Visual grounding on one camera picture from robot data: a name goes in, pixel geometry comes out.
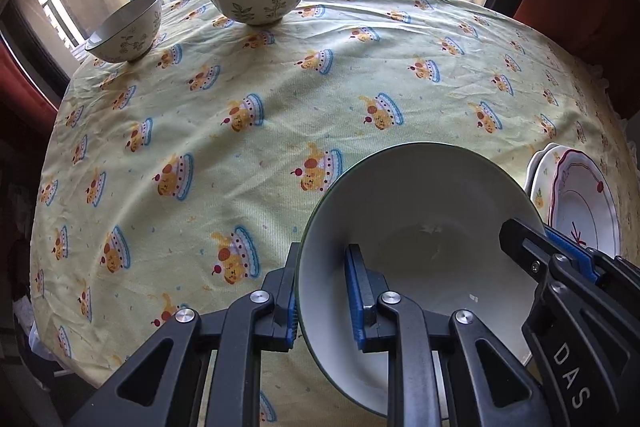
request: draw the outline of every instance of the white plate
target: white plate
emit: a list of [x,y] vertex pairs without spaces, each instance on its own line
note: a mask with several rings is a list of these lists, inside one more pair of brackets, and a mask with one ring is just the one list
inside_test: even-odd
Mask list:
[[540,213],[542,221],[549,224],[549,208],[551,207],[551,188],[554,184],[554,176],[556,175],[556,165],[562,158],[562,155],[569,147],[564,145],[556,145],[551,147],[542,156],[542,160],[538,164],[533,182],[531,184],[531,192],[529,198],[533,201],[535,208]]
[[581,247],[620,255],[620,227],[602,172],[584,152],[569,149],[558,162],[549,225]]
[[527,173],[524,178],[524,191],[527,193],[527,196],[531,195],[531,186],[533,185],[533,176],[536,174],[536,169],[538,165],[540,165],[540,160],[542,160],[542,156],[548,152],[549,149],[553,149],[553,147],[557,147],[557,143],[548,143],[546,147],[542,151],[537,151],[529,160],[529,165],[527,165]]
[[306,225],[296,275],[306,343],[334,386],[386,415],[387,354],[364,354],[353,339],[344,279],[350,243],[391,289],[433,312],[470,309],[525,362],[520,327],[536,283],[500,249],[500,227],[510,217],[544,233],[522,188],[460,147],[403,144],[340,176]]

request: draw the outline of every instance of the round table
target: round table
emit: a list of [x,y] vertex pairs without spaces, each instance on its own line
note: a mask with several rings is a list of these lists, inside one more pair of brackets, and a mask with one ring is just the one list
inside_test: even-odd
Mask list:
[[[472,149],[521,185],[550,140],[585,151],[637,262],[621,127],[585,67],[535,30],[461,0],[303,0],[270,28],[181,0],[163,7],[145,57],[89,57],[64,96],[31,241],[42,340],[100,385],[176,310],[258,289],[325,187],[415,140]],[[262,397],[265,422],[383,424],[331,386],[302,339],[265,353]]]

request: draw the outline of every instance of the tablecloth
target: tablecloth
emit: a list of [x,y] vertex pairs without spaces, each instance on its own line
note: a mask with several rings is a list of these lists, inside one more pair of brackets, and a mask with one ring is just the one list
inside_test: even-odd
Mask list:
[[[637,262],[622,130],[586,68],[535,30],[461,0],[303,0],[268,28],[181,0],[145,57],[87,58],[60,106],[31,240],[44,343],[100,385],[180,307],[258,289],[341,172],[414,140],[467,147],[521,185],[550,140],[584,150]],[[302,338],[263,356],[260,415],[383,423],[331,386]]]

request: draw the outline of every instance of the plate with red rim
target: plate with red rim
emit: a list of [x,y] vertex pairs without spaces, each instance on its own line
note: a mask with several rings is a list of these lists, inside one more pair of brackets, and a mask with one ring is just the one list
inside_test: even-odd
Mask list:
[[620,226],[604,175],[584,152],[560,158],[551,190],[549,225],[580,247],[620,255]]

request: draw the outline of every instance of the metal screw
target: metal screw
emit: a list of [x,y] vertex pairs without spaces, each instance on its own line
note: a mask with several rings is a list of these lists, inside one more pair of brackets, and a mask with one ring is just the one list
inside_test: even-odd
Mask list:
[[401,296],[398,292],[384,292],[381,299],[387,304],[398,304],[398,302],[400,302]]
[[550,286],[551,286],[551,289],[556,293],[560,293],[565,288],[564,284],[562,284],[559,281],[551,281]]
[[196,312],[190,308],[182,308],[175,312],[175,320],[186,323],[191,322],[196,317]]
[[469,310],[458,310],[456,312],[456,320],[460,324],[471,324],[474,321],[474,314]]
[[253,302],[255,303],[263,303],[263,302],[267,302],[269,300],[269,292],[266,292],[264,290],[256,290],[255,292],[253,292],[251,294],[251,296],[249,297]]

